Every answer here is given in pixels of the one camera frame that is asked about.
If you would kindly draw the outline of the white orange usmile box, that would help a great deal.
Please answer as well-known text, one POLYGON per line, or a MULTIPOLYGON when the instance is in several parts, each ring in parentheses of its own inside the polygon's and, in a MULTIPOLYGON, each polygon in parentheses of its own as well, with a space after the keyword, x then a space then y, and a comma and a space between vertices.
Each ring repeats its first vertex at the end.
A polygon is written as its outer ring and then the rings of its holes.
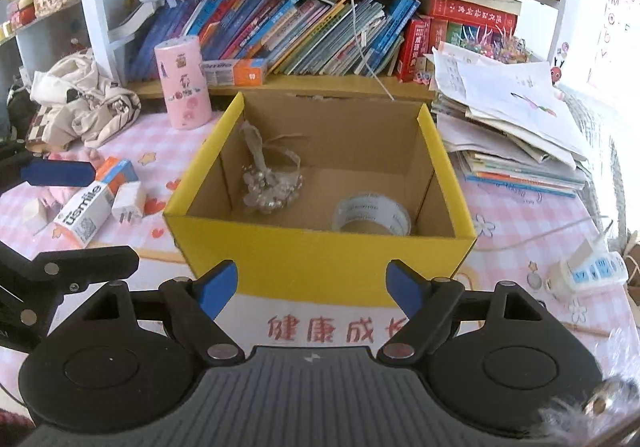
POLYGON ((94 181, 67 201, 53 223, 74 245, 87 248, 111 216, 113 201, 110 187, 94 181))

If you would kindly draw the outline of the white charger plug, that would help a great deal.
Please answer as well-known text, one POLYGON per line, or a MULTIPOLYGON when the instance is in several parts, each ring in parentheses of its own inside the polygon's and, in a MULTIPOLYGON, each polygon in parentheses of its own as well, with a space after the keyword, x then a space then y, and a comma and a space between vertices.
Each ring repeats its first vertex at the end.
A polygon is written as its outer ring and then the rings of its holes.
POLYGON ((112 205, 112 216, 118 224, 137 224, 144 218, 146 191, 140 181, 122 184, 112 205))

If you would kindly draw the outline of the clear packing tape roll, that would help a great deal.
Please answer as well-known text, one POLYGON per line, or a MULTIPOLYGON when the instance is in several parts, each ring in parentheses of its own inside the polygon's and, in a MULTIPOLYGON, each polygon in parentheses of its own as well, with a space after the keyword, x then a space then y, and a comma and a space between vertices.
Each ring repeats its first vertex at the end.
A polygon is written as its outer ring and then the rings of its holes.
POLYGON ((406 237, 411 233, 408 211, 393 199, 360 193, 341 200, 334 211, 332 230, 406 237))

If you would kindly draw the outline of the pearl bead hair accessory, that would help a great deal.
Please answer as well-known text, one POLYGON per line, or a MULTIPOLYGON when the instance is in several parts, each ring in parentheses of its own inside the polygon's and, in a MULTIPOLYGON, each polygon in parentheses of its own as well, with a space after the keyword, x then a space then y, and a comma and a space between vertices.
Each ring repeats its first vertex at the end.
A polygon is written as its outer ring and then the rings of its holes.
POLYGON ((248 121, 241 124, 241 134, 253 160, 242 173, 245 207, 262 214, 286 208, 299 197, 303 186, 302 159, 293 150, 278 144, 288 135, 265 141, 262 133, 248 121))

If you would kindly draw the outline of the pink plush paw toy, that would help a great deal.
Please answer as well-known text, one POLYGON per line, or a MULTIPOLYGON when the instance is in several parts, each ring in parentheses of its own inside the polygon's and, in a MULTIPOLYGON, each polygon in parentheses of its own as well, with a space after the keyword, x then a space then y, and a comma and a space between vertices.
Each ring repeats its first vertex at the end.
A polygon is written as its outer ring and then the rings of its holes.
POLYGON ((40 163, 35 170, 38 198, 47 208, 63 207, 79 189, 96 179, 96 171, 105 159, 92 148, 76 152, 53 152, 47 164, 40 163))

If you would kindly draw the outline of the wooden chess board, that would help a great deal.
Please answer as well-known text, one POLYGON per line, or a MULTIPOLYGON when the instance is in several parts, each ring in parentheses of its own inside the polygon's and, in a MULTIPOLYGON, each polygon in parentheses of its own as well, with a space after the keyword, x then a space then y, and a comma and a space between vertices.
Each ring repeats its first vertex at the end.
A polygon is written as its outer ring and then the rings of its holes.
POLYGON ((41 155, 53 152, 53 146, 46 141, 51 116, 52 108, 41 106, 32 118, 25 137, 25 147, 30 152, 41 155))

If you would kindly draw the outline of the orange blue flat box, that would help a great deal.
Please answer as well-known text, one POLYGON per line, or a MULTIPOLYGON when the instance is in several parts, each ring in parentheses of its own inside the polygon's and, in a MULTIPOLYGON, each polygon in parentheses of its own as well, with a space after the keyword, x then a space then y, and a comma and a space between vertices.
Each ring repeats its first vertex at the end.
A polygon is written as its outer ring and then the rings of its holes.
POLYGON ((106 185, 116 196, 120 186, 137 182, 139 178, 130 160, 108 157, 96 170, 96 181, 106 185))

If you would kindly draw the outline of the beige canvas bag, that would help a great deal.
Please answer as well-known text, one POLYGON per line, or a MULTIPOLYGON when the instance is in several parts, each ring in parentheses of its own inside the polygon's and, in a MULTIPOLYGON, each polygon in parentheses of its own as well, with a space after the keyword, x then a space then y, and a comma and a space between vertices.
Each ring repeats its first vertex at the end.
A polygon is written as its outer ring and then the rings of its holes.
POLYGON ((52 108, 46 141, 54 152, 76 141, 99 148, 132 126, 141 111, 139 96, 102 74, 90 50, 36 71, 29 98, 38 109, 52 108))

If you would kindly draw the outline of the yellow cardboard box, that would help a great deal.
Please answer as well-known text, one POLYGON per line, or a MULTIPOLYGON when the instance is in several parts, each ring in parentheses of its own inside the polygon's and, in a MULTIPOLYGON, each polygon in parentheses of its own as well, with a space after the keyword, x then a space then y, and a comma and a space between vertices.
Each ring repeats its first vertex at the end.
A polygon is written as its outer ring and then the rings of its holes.
POLYGON ((431 112, 387 98, 235 96, 164 218, 195 275, 230 259, 242 294, 329 305, 390 305, 385 272, 394 259, 426 278, 450 276, 475 242, 431 112), (297 198, 270 214, 244 204, 243 176, 252 161, 244 124, 300 159, 297 198), (340 202, 368 193, 407 211, 407 235, 334 229, 340 202))

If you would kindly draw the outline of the white power strip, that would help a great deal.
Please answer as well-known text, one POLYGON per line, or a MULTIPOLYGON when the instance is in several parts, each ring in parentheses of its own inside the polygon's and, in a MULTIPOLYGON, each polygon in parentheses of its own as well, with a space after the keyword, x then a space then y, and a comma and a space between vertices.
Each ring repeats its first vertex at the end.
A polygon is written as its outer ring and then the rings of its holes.
POLYGON ((621 287, 629 273, 620 252, 608 250, 606 229, 597 238, 585 239, 568 258, 555 263, 544 281, 544 288, 556 300, 568 301, 621 287))

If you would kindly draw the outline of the pink cylindrical tissue tube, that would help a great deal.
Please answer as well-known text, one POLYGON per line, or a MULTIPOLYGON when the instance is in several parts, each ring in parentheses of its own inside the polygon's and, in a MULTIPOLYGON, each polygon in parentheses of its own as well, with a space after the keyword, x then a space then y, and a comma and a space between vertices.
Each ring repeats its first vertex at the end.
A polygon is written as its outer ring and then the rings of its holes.
POLYGON ((213 108, 198 37, 169 39, 157 44, 154 54, 171 126, 176 130, 204 126, 213 117, 213 108))

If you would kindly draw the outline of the stack of papers and books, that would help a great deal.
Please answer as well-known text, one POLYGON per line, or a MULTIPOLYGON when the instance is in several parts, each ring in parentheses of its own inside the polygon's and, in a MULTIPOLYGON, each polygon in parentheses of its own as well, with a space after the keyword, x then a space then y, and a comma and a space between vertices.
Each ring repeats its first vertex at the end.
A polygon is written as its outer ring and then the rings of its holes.
POLYGON ((470 181, 575 197, 590 146, 546 62, 503 64, 449 43, 432 54, 432 114, 470 181))

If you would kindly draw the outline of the usmile box on shelf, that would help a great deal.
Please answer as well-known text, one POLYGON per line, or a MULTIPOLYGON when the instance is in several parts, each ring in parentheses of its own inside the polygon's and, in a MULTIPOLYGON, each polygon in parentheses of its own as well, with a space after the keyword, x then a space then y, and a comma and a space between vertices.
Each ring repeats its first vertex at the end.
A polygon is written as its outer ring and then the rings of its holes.
POLYGON ((262 58, 207 60, 202 69, 209 86, 260 86, 266 80, 268 63, 262 58))

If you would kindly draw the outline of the row of colourful books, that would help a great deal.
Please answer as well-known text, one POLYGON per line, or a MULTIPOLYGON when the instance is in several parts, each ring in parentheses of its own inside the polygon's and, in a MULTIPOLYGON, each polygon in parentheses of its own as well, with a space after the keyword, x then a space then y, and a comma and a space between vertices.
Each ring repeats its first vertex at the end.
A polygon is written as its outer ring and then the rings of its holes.
POLYGON ((391 72, 418 0, 172 0, 143 25, 128 80, 157 77, 154 48, 197 36, 204 62, 267 60, 270 74, 373 77, 391 72))

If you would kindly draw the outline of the red thick dictionaries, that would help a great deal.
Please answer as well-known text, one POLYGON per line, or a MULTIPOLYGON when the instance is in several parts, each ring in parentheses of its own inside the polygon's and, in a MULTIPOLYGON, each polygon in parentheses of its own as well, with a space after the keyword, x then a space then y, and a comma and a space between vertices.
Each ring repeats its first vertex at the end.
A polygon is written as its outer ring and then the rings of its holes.
POLYGON ((401 82, 426 82, 427 56, 448 43, 498 59, 514 36, 522 4, 518 0, 418 0, 402 35, 395 65, 401 82))

